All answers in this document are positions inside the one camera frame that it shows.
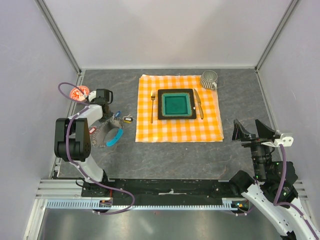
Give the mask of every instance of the gray floor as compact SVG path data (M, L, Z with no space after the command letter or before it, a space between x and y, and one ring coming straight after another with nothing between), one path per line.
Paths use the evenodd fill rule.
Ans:
M122 116L137 116L139 78L146 75L201 75L204 69L87 70L83 85L91 91L113 91L110 109ZM266 106L253 69L215 69L218 74L219 108L223 142L135 142L136 123L126 124L113 147L92 148L97 164L110 178L229 179L237 171L253 175L250 150L232 142L233 120L256 133L255 119L270 126ZM278 151L273 153L280 159ZM59 177L78 177L77 170L63 162Z
M38 240L280 240L257 209L248 216L220 211L133 210L98 216L84 210L47 209Z

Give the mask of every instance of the placemat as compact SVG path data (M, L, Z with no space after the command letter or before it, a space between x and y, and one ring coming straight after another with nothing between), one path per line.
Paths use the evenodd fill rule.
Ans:
M196 89L204 113L196 102L196 119L158 120L158 96L153 102L153 123L151 120L151 91L159 89ZM200 84L199 75L151 76L142 75L139 79L136 118L136 142L221 142L224 139L218 93L205 89Z

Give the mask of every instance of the green square plate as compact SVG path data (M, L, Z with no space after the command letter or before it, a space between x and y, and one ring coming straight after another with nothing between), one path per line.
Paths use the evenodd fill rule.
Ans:
M158 119L196 119L194 91L186 89L158 90Z

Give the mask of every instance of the white wall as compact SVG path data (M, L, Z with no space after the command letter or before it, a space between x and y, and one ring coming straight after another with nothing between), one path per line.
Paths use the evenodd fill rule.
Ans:
M302 0L260 71L280 130L294 133L288 160L320 224L320 1Z
M34 0L1 3L0 73L0 238L20 240L67 113L57 85L77 79Z
M45 0L82 68L255 66L290 0Z

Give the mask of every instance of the knife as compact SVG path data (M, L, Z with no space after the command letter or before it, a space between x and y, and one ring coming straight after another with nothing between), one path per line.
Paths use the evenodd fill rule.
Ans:
M204 119L204 111L202 110L202 107L201 107L201 100L200 100L199 94L198 94L197 90L195 90L195 89L193 89L193 90L194 90L196 101L198 102L200 117L201 117L201 119Z

